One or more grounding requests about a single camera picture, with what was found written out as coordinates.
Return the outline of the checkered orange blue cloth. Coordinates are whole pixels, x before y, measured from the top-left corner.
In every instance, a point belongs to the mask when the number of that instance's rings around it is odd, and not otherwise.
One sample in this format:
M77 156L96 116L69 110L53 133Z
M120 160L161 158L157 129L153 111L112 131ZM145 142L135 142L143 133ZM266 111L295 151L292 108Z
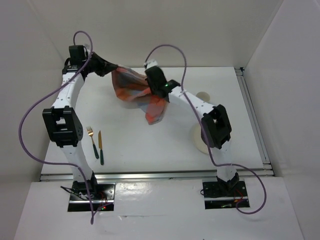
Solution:
M146 81L147 76L126 66L111 72L115 95L121 101L134 103L140 108L149 125L159 123L165 115L167 102L154 94Z

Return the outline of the blue mug cream inside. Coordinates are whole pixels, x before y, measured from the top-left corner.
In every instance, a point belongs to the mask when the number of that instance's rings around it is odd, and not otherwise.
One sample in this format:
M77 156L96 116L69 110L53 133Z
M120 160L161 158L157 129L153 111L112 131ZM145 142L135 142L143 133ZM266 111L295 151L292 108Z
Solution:
M200 91L196 94L196 97L201 99L202 101L206 102L206 103L209 103L210 102L210 95L205 92L205 91Z

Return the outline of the gold fork green handle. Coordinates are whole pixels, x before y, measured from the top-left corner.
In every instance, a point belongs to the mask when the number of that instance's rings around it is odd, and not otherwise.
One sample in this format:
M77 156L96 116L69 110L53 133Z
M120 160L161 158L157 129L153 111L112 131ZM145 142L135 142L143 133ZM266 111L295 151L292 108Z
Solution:
M93 136L94 136L94 131L93 131L93 129L92 129L90 126L88 126L88 127L86 128L86 130L87 130L88 136L89 136L90 139L91 139L91 143L92 143L92 147L93 147L93 151L94 151L94 156L95 156L96 159L99 159L99 153L98 153L98 150L97 150L97 147L96 147L94 138L93 138Z

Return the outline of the gold knife green handle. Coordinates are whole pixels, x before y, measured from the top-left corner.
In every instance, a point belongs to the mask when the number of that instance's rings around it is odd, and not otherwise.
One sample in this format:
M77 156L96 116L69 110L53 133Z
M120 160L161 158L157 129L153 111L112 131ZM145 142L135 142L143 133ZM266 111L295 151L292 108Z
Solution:
M103 166L105 164L104 161L104 152L103 152L103 142L102 142L102 133L98 132L98 147L100 151L100 164Z

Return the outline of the cream round plate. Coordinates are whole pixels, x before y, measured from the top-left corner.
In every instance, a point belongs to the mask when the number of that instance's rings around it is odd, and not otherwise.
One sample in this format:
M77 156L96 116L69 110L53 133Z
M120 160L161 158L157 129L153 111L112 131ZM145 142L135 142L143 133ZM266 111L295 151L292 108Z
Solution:
M193 125L192 129L191 129L191 137L192 137L192 141L194 146L203 154L208 155L208 148L207 145L203 142L202 137L201 137L201 126L196 123Z

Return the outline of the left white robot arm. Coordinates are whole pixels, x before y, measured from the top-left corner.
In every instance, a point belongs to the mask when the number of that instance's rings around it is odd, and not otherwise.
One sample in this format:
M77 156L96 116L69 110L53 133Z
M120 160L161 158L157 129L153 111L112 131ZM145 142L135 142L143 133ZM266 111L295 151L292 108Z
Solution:
M83 45L70 46L69 58L62 70L62 89L53 105L42 111L50 140L62 150L71 165L73 189L88 200L97 197L99 187L82 148L84 129L75 108L88 74L104 77L117 67L96 53L88 52Z

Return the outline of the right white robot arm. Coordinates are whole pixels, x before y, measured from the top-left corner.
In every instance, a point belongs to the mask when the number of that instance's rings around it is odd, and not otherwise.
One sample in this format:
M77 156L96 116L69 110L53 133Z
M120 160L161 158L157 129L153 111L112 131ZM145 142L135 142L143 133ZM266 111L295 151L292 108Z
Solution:
M200 140L209 147L217 167L218 190L230 196L236 189L239 175L232 165L230 140L232 127L226 108L213 105L184 90L175 80L167 81L157 62L144 64L146 81L151 93L171 104L190 110L200 120Z

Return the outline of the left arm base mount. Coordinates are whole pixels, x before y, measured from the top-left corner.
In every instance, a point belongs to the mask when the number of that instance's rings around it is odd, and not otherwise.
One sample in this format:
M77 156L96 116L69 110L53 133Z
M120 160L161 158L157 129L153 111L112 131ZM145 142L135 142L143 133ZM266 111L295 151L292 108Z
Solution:
M92 185L88 181L89 193L93 211L112 212L115 207L114 183L97 183ZM84 183L73 182L71 187L60 186L69 194L68 212L90 212L90 200Z

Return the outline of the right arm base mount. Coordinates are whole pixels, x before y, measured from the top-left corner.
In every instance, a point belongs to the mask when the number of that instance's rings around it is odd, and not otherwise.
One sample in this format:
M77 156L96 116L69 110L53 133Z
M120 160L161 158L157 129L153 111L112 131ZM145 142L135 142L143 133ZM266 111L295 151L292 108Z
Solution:
M249 208L247 188L244 181L239 181L230 191L220 188L217 181L202 183L200 194L204 197L204 207L211 209Z

